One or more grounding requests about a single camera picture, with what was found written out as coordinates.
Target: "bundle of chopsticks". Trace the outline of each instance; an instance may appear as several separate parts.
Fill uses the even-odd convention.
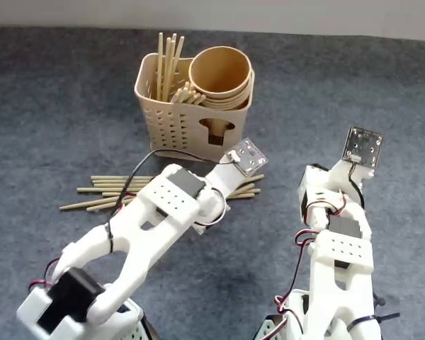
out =
[[[164,60],[164,35],[159,33],[157,49],[157,91],[156,100],[171,103],[186,103],[198,105],[206,99],[205,95],[197,93],[187,81],[183,86],[172,89],[179,57],[183,49],[184,37],[181,36],[176,46],[176,33],[166,39]]]
[[[184,86],[176,90],[175,94],[171,97],[171,103],[186,103],[198,105],[206,99],[206,95],[197,93],[195,88],[189,81],[186,81]]]
[[[153,176],[134,177],[127,188],[126,196],[123,198],[122,204],[126,205],[132,201],[137,193],[142,190],[152,178]],[[227,197],[227,200],[255,197],[257,193],[261,192],[261,189],[255,188],[254,182],[263,178],[263,174],[249,177],[237,190]],[[127,179],[127,176],[91,176],[93,186],[89,188],[77,188],[77,193],[96,193],[102,195],[103,198],[63,205],[59,208],[60,210],[86,208],[86,211],[113,208]]]

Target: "white wall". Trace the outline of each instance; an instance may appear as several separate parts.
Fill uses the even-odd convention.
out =
[[[425,40],[425,0],[0,0],[0,24]]]

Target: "white robotic arm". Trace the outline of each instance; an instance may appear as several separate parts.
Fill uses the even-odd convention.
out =
[[[145,281],[148,270],[191,225],[202,233],[219,222],[227,209],[226,197],[266,162],[249,140],[243,140],[205,178],[176,164],[167,166],[108,224],[93,228],[63,250],[52,275],[54,287],[47,294],[42,288],[32,290],[19,307],[18,318],[40,340],[123,338],[142,319],[141,309],[128,298]],[[119,277],[105,290],[77,271],[112,251],[124,251],[127,257]],[[80,286],[81,295],[89,295],[82,311],[75,301],[65,306],[63,299],[73,295],[65,292],[72,291],[72,281]],[[61,285],[66,289],[59,293]],[[126,312],[117,312],[123,307]]]
[[[297,245],[307,246],[311,256],[310,291],[292,286],[276,298],[282,317],[268,317],[256,340],[381,339],[361,181],[373,177],[382,140],[377,133],[351,127],[342,159],[331,170],[317,164],[305,169],[297,194],[309,229],[300,233],[316,237]]]

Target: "stack of paper cups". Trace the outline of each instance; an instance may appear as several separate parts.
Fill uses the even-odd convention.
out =
[[[189,80],[196,91],[206,95],[201,105],[215,110],[236,110],[252,91],[253,71],[249,58],[227,46],[211,47],[198,54],[189,66]],[[210,120],[210,133],[223,137],[227,121]]]

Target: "plastic basket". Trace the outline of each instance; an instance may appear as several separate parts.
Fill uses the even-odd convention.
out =
[[[174,84],[188,81],[192,58],[180,59]],[[156,101],[157,53],[145,56],[140,65],[134,92],[138,97],[147,124],[150,149],[170,148],[192,152],[203,158],[218,161],[223,154],[242,139],[247,111],[254,90],[252,73],[249,99],[236,110],[214,110],[199,105]],[[223,139],[212,136],[208,127],[211,119],[228,123]],[[190,158],[175,152],[161,152],[165,157]]]

